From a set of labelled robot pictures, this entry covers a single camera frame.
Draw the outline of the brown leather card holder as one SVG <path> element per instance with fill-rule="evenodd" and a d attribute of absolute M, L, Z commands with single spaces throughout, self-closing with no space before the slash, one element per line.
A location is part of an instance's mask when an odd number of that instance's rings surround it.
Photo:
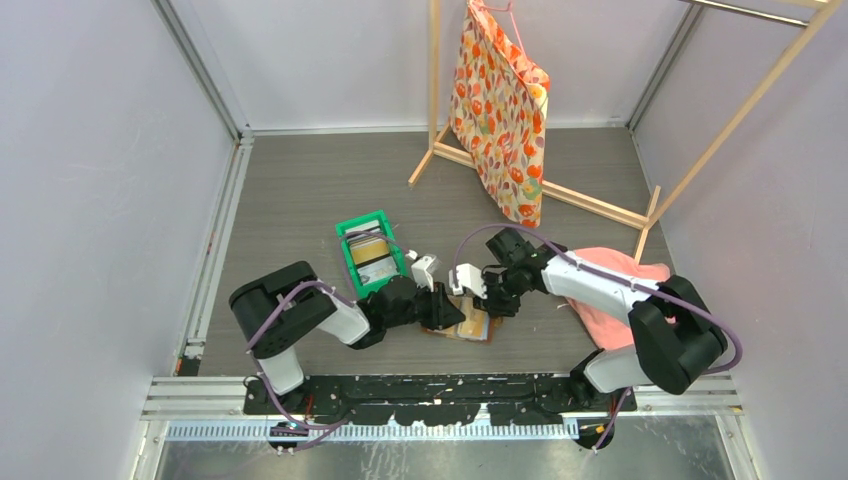
<path fill-rule="evenodd" d="M 464 321 L 443 330 L 424 329 L 425 333 L 454 340 L 489 343 L 495 330 L 503 324 L 502 317 L 492 317 L 475 308 L 470 297 L 449 296 L 449 300 L 465 315 Z"/>

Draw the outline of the green plastic bin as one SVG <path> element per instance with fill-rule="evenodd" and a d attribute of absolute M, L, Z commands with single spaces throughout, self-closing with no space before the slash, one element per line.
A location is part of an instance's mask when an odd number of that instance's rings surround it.
<path fill-rule="evenodd" d="M 359 299 L 396 276 L 407 276 L 405 252 L 383 210 L 339 222 L 335 232 L 350 284 Z"/>

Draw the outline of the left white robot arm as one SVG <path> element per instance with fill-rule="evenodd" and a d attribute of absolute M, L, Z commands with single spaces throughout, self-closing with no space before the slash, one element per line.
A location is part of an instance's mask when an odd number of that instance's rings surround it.
<path fill-rule="evenodd" d="M 418 324 L 445 330 L 466 319 L 441 282 L 420 286 L 396 275 L 364 298 L 350 301 L 321 281 L 306 261 L 239 287 L 228 303 L 248 352 L 267 380 L 268 400 L 284 414 L 305 405 L 305 374 L 295 344 L 313 330 L 322 330 L 352 349 L 365 349 L 395 327 Z"/>

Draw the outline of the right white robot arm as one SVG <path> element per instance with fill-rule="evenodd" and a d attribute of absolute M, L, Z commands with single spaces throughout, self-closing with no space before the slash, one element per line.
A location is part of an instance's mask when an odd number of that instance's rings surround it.
<path fill-rule="evenodd" d="M 721 371 L 716 362 L 734 338 L 687 279 L 626 276 L 547 239 L 535 246 L 524 237 L 526 227 L 496 228 L 486 246 L 497 270 L 455 263 L 455 292 L 468 290 L 476 307 L 511 317 L 525 293 L 538 291 L 597 309 L 630 330 L 632 344 L 601 347 L 572 369 L 571 397 L 580 408 L 596 410 L 627 387 L 654 385 L 681 395 L 700 376 Z"/>

